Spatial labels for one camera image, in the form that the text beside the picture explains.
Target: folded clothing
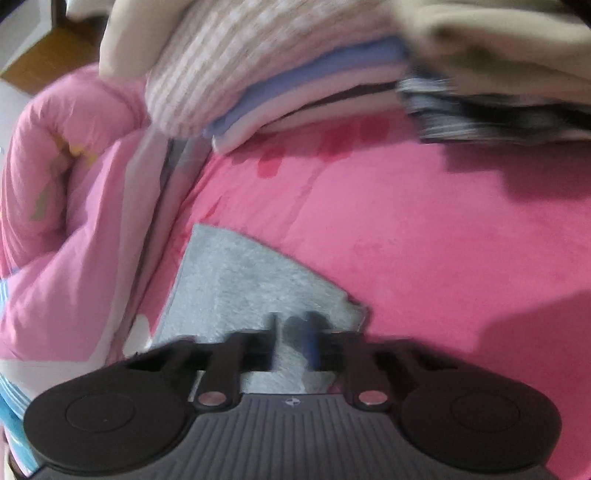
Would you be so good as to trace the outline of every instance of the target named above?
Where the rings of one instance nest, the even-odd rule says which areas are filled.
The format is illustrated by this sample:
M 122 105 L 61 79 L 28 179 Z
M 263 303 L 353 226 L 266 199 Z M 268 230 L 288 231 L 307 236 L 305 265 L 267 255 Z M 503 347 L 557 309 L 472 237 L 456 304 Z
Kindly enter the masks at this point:
M 591 30 L 560 0 L 389 2 L 417 57 L 461 95 L 591 103 Z
M 145 29 L 157 29 L 157 22 L 152 18 Z M 173 137 L 200 135 L 250 85 L 394 30 L 382 0 L 200 0 L 151 70 L 148 110 Z
M 310 102 L 322 100 L 359 85 L 394 82 L 401 77 L 404 68 L 403 64 L 388 64 L 348 70 L 305 83 L 248 112 L 224 134 L 214 135 L 213 149 L 221 154 L 231 152 L 250 139 L 262 126 L 294 112 Z
M 386 37 L 360 45 L 337 48 L 319 58 L 282 72 L 246 89 L 240 101 L 206 128 L 207 136 L 222 135 L 234 123 L 263 103 L 335 73 L 384 64 L 400 64 L 408 59 L 406 45 L 398 37 Z
M 281 132 L 322 120 L 390 110 L 400 105 L 396 85 L 396 82 L 360 85 L 345 92 L 336 93 L 282 116 L 279 120 L 262 127 L 259 132 L 262 134 Z
M 591 140 L 591 107 L 504 95 L 455 94 L 449 82 L 414 68 L 397 92 L 425 143 L 543 144 Z
M 162 343 L 180 335 L 221 342 L 231 332 L 278 322 L 274 370 L 246 376 L 247 393 L 325 393 L 332 372 L 308 372 L 301 353 L 305 330 L 295 317 L 314 310 L 329 318 L 327 329 L 359 330 L 365 308 L 341 288 L 306 267 L 238 233 L 195 225 L 176 282 L 154 336 Z

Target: wooden furniture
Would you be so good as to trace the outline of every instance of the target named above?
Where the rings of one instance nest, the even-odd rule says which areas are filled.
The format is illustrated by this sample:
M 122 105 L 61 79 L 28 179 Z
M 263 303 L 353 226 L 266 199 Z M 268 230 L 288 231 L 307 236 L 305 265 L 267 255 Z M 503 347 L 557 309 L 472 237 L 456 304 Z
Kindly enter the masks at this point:
M 66 19 L 64 0 L 52 0 L 54 28 L 16 60 L 1 78 L 35 95 L 68 72 L 98 61 L 106 18 L 82 23 Z

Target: brown wooden panel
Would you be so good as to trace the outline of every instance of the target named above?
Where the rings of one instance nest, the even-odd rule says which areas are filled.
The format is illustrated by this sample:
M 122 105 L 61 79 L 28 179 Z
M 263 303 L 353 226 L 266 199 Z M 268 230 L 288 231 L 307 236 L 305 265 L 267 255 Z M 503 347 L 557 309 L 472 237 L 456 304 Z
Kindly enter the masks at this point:
M 96 45 L 64 27 L 58 27 L 12 64 L 2 78 L 35 95 L 66 73 L 98 58 Z

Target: pink bed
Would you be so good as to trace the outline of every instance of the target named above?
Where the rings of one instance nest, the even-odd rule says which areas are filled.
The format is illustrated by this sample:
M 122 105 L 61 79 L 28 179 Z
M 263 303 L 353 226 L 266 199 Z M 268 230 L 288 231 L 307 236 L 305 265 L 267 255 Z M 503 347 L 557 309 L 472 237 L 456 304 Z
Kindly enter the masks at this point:
M 294 258 L 413 336 L 557 404 L 549 467 L 591 478 L 591 147 L 421 145 L 401 112 L 214 155 L 139 308 L 155 331 L 195 223 Z

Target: gray cloth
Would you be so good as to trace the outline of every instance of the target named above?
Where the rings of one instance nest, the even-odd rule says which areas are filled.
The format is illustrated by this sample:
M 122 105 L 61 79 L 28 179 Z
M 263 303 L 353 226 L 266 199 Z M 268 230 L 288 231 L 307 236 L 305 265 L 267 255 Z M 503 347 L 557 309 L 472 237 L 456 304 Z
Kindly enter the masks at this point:
M 591 140 L 591 108 L 510 95 L 458 96 L 450 82 L 414 67 L 396 89 L 424 143 L 536 145 Z
M 280 335 L 274 371 L 246 375 L 243 390 L 323 393 L 335 376 L 307 371 L 290 321 L 311 310 L 335 330 L 358 330 L 366 313 L 345 291 L 283 255 L 237 233 L 195 225 L 154 342 L 179 335 L 219 342 L 236 330 L 264 328 L 273 312 Z

